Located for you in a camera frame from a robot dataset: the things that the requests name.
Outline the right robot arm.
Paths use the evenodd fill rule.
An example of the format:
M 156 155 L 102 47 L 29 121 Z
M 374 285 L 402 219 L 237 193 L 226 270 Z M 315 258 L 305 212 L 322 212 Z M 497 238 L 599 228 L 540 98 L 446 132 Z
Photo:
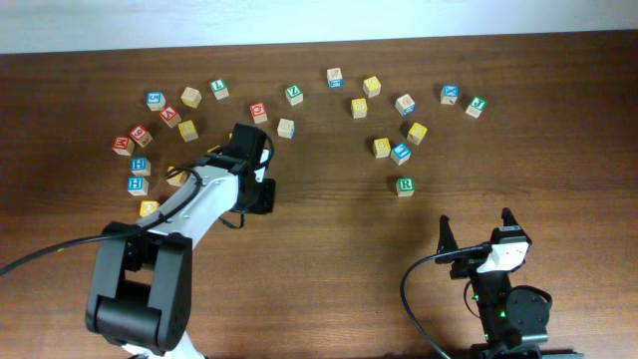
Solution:
M 513 286 L 509 276 L 525 264 L 532 241 L 509 208 L 490 239 L 460 248 L 446 215 L 440 217 L 437 264 L 451 267 L 452 280 L 466 279 L 475 295 L 484 344 L 471 347 L 473 358 L 582 358 L 573 350 L 543 351 L 548 341 L 552 297 L 529 285 Z

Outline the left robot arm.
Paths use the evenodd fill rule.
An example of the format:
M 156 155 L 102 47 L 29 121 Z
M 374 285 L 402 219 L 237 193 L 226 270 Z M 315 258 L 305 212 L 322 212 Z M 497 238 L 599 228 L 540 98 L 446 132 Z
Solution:
M 134 358 L 200 357 L 186 332 L 192 253 L 225 213 L 273 210 L 276 182 L 265 175 L 273 156 L 264 131 L 237 124 L 227 146 L 167 172 L 187 180 L 155 212 L 135 224 L 107 225 L 86 308 L 88 330 Z

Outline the yellow block under arm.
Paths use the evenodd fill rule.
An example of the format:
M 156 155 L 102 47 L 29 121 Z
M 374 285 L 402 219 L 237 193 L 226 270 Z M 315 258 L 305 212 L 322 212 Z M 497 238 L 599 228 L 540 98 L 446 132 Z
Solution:
M 164 175 L 166 182 L 173 186 L 182 187 L 188 180 L 189 174 L 183 171 L 176 171 L 174 167 L 169 167 Z

